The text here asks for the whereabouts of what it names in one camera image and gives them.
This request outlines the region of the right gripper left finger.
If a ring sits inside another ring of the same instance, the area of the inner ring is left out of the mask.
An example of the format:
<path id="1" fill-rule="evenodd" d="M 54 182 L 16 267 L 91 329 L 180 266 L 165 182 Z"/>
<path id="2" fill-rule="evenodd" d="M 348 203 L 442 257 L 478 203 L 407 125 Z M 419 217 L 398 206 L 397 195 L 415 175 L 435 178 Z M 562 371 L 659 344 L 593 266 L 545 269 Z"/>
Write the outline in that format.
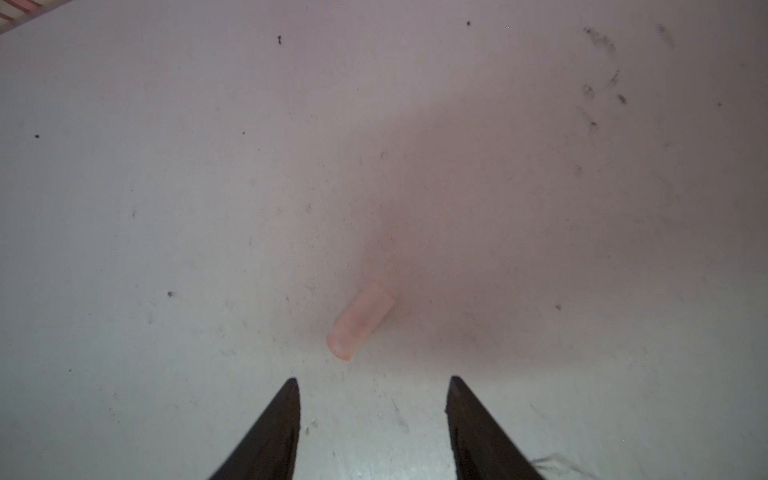
<path id="1" fill-rule="evenodd" d="M 211 480 L 291 480 L 301 430 L 300 389 L 289 378 Z"/>

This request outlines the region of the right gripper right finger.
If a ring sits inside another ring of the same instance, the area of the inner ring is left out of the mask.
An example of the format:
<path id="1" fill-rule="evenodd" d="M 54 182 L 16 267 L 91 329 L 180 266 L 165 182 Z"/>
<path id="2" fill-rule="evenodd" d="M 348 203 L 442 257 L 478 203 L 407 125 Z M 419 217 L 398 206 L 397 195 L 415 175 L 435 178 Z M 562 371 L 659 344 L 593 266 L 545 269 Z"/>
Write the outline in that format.
<path id="1" fill-rule="evenodd" d="M 450 379 L 445 413 L 459 480 L 543 480 L 459 376 Z"/>

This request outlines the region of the translucent pen cap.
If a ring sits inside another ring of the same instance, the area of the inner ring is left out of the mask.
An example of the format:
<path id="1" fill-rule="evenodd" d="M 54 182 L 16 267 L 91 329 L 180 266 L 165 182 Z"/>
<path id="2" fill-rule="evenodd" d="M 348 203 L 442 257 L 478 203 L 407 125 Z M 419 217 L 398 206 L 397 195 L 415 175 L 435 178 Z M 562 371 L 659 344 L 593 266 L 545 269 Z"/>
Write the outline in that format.
<path id="1" fill-rule="evenodd" d="M 326 343 L 330 352 L 341 360 L 350 360 L 395 303 L 392 293 L 378 282 L 363 288 L 343 310 L 327 335 Z"/>

